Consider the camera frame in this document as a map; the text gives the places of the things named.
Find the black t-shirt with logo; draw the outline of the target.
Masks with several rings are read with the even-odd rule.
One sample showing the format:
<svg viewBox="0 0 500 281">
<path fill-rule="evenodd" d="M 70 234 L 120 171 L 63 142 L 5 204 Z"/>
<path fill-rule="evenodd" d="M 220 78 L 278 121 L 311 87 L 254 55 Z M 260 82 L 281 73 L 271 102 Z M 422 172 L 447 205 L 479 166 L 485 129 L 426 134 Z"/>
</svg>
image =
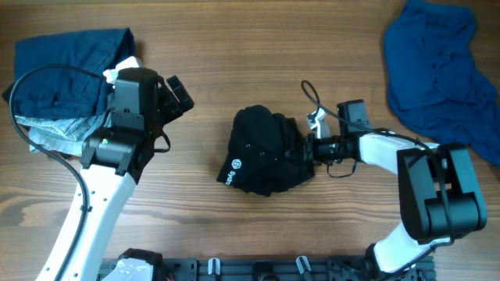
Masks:
<svg viewBox="0 0 500 281">
<path fill-rule="evenodd" d="M 313 164 L 294 163 L 288 150 L 301 137 L 295 119 L 253 105 L 234 117 L 227 157 L 216 181 L 269 197 L 315 176 Z"/>
</svg>

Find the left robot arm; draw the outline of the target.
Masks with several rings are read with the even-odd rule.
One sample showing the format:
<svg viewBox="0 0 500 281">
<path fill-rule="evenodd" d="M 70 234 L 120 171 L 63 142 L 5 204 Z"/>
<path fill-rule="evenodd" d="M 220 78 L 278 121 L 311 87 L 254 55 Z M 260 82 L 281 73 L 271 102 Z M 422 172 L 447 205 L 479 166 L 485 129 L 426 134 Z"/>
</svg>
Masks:
<svg viewBox="0 0 500 281">
<path fill-rule="evenodd" d="M 147 68 L 118 72 L 114 106 L 104 126 L 82 146 L 83 182 L 39 280 L 94 280 L 116 221 L 145 166 L 159 153 L 163 127 L 195 103 L 177 76 L 162 78 Z"/>
</svg>

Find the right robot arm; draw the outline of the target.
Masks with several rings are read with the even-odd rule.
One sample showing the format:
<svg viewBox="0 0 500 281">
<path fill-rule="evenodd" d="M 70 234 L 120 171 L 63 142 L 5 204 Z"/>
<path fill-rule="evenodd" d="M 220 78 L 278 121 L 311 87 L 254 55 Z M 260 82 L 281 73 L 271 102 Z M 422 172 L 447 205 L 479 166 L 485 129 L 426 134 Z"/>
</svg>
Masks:
<svg viewBox="0 0 500 281">
<path fill-rule="evenodd" d="M 376 165 L 398 177 L 400 223 L 362 256 L 336 256 L 325 262 L 328 280 L 433 280 L 431 253 L 482 230 L 488 213 L 467 148 L 424 143 L 390 130 L 374 129 L 362 100 L 338 104 L 332 135 L 318 105 L 308 114 L 313 134 L 305 139 L 306 160 Z"/>
</svg>

